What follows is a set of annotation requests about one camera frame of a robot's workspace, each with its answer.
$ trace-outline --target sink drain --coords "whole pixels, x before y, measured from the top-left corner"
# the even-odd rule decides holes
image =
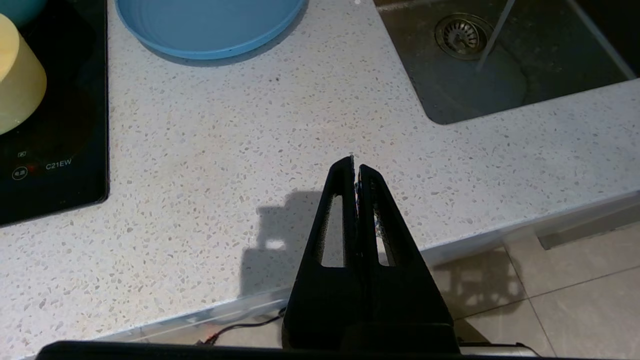
[[[482,18],[454,13],[436,25],[436,42],[448,55],[462,60],[477,60],[491,36],[492,27]]]

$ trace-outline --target black cooktop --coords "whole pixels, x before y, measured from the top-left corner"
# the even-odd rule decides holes
[[[0,225],[108,194],[106,2],[49,0],[20,33],[47,91],[30,118],[0,135]]]

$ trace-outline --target floor tile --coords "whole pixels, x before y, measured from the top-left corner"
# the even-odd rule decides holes
[[[268,315],[240,320],[237,323],[263,322],[276,315],[277,313],[270,313]],[[142,342],[192,345],[198,340],[206,340],[209,336],[233,324],[234,323],[224,325],[201,323],[166,333],[153,334],[143,338]],[[277,320],[261,327],[233,329],[220,335],[220,338],[216,342],[216,346],[281,348],[281,326],[282,320]]]
[[[455,319],[525,298],[524,288],[504,248],[430,270]]]
[[[532,297],[640,266],[640,223],[550,250],[535,236],[508,241],[506,249]]]
[[[559,357],[640,358],[640,268],[534,297]]]
[[[466,342],[484,339],[493,344],[522,343],[541,356],[554,356],[528,300],[457,320],[455,329],[456,335]]]
[[[234,329],[220,336],[216,345],[227,347],[282,348],[282,320],[261,327]]]

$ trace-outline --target yellow container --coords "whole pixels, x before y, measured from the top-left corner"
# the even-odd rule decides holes
[[[15,25],[0,14],[0,135],[38,108],[47,75]]]

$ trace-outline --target wire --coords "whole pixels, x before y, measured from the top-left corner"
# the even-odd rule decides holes
[[[231,326],[227,326],[225,328],[223,328],[222,330],[216,332],[215,334],[209,336],[205,341],[199,341],[196,343],[196,345],[209,345],[209,346],[213,346],[215,345],[216,341],[218,340],[218,338],[220,337],[220,335],[224,334],[227,331],[231,331],[234,329],[241,329],[243,327],[260,327],[260,326],[264,326],[267,325],[268,323],[272,323],[282,317],[284,317],[284,313],[287,310],[286,307],[283,307],[282,309],[280,309],[278,311],[278,314],[273,317],[270,318],[269,320],[263,321],[263,322],[259,322],[259,323],[237,323],[235,325],[231,325]]]

